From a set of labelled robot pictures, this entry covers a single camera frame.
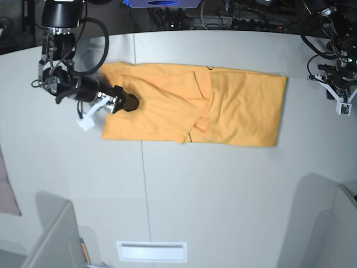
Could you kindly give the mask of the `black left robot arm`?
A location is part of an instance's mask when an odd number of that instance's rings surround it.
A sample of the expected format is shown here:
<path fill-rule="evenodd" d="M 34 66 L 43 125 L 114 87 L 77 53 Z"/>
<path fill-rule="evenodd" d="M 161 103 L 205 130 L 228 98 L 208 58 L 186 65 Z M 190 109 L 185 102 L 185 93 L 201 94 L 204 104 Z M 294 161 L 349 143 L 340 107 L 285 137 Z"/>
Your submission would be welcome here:
<path fill-rule="evenodd" d="M 307 63 L 308 78 L 327 87 L 326 98 L 333 99 L 336 94 L 347 100 L 352 96 L 351 88 L 356 86 L 356 24 L 348 19 L 344 1 L 303 1 L 303 4 L 311 16 L 319 19 L 329 42 L 327 51 L 322 52 L 303 33 L 302 41 L 315 52 L 313 59 L 319 56 L 333 62 L 317 66 L 321 76 L 313 74 Z"/>

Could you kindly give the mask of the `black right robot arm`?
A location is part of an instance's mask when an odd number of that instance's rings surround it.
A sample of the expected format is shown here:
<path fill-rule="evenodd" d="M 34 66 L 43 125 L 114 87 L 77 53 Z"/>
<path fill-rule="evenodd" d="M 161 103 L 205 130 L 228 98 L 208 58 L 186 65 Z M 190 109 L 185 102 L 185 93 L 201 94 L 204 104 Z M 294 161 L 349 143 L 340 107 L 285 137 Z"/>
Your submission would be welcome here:
<path fill-rule="evenodd" d="M 90 70 L 75 70 L 74 56 L 80 36 L 73 29 L 96 24 L 104 35 L 104 50 L 99 62 Z M 80 119 L 86 116 L 83 104 L 92 104 L 95 111 L 104 109 L 115 114 L 118 111 L 135 111 L 139 99 L 118 85 L 111 86 L 93 75 L 104 64 L 109 52 L 109 32 L 104 23 L 88 17 L 86 1 L 46 1 L 41 25 L 45 28 L 41 59 L 38 62 L 38 87 L 55 97 L 56 104 L 71 98 L 77 102 Z"/>

